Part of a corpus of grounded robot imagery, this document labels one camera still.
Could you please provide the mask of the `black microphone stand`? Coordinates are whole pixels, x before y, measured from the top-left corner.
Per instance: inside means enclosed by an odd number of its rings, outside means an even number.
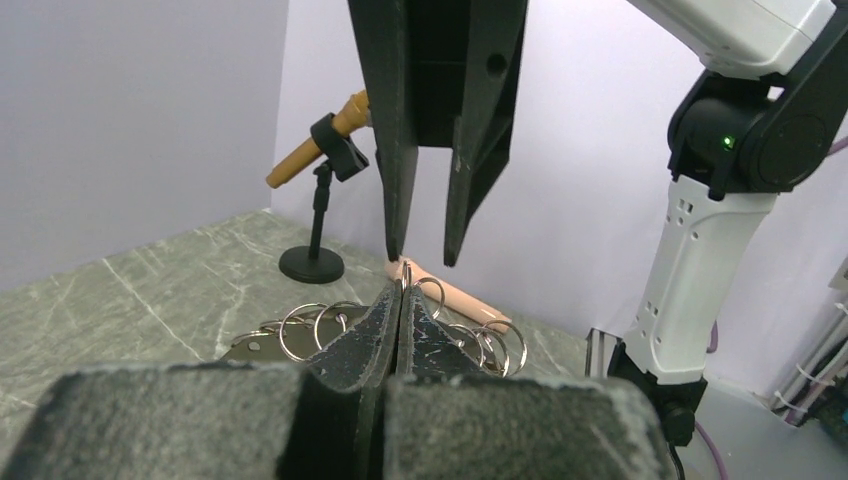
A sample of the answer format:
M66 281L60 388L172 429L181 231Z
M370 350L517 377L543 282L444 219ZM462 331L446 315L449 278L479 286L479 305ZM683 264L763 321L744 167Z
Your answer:
M327 284L340 279L345 271L343 259L321 246L324 217L330 200L330 186L335 173L326 159L313 171L316 188L310 243L287 249L279 258L279 270L287 277L306 284Z

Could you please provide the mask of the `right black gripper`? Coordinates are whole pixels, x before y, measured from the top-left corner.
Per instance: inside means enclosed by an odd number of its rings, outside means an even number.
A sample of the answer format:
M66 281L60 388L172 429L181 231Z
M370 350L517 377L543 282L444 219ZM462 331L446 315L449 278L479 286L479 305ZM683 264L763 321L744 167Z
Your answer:
M443 263L509 161L525 1L350 1L383 185L387 257L402 255L418 146L451 148Z

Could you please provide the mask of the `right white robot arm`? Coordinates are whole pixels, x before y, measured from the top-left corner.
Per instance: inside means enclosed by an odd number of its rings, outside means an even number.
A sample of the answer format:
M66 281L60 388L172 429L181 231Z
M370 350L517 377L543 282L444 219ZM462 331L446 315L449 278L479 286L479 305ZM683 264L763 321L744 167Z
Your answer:
M452 152L443 261L509 159L528 5L352 1L375 131L390 259L404 246L420 147ZM741 257L780 194L822 164L847 112L843 1L639 1L703 73L672 116L667 220L636 326L609 373L685 446L707 341Z

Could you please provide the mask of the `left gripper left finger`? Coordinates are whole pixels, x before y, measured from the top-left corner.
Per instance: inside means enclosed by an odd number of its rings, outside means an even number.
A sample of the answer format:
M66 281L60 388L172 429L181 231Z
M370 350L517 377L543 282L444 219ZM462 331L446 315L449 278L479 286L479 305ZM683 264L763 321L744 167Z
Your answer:
M5 479L379 479L374 369L294 362L99 365L41 397Z

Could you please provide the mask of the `aluminium frame rail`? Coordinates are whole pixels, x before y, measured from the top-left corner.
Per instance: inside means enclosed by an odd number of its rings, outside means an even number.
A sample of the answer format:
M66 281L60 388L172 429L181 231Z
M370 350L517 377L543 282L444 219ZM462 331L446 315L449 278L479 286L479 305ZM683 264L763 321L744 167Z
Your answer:
M620 372L623 340L614 334L592 328L586 337L585 376L622 378Z

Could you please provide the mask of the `round metal keyring disc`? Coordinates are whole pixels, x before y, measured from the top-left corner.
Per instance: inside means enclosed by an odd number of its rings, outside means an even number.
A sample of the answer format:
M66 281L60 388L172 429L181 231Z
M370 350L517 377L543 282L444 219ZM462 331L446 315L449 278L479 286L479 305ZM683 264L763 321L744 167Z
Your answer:
M236 336L223 354L233 362L295 362L329 367L337 361L353 369L374 369L378 361L392 362L401 354L400 368L423 375L452 376L486 372L508 378L521 372L529 348L521 330L504 322L496 331L490 321L479 326L464 316L442 310L427 297L424 282L412 282L404 263L399 279L371 305L342 300L306 303L285 316L261 323Z

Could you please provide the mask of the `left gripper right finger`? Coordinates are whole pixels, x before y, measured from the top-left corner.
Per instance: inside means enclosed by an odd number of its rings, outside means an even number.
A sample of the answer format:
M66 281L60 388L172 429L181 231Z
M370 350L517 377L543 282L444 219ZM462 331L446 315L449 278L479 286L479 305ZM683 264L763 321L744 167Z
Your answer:
M386 386L386 479L672 479L673 460L641 391L619 379L478 372L430 318L401 304Z

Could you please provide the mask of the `pink cylindrical object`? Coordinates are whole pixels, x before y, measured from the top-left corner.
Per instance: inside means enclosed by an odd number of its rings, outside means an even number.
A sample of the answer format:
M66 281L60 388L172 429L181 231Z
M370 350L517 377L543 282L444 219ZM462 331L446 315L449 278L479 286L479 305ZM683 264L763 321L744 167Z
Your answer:
M433 282L424 282L422 291L427 297L435 300L437 304L440 304L442 294L445 294L442 310L450 310L451 312L458 313L479 326L483 326L490 321L497 320L497 323L492 324L492 327L501 333L506 331L504 322L512 322L512 320L501 311L451 285L445 280L430 274L407 257L402 257L400 260L395 262L386 261L384 263L384 271L390 279L399 279L402 274L402 266L404 263L406 263L412 270L413 283L425 278L433 278L438 282L438 284Z

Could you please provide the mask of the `gold microphone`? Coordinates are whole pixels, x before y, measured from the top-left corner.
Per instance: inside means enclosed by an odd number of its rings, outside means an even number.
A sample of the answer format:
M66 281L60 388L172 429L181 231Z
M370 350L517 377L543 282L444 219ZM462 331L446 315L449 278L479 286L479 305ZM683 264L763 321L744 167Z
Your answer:
M326 156L339 182L344 182L368 165L367 157L356 147L351 134L369 125L369 98L361 90L347 100L338 113L329 113L311 127L309 137L279 162L267 175L272 189L292 180L321 156Z

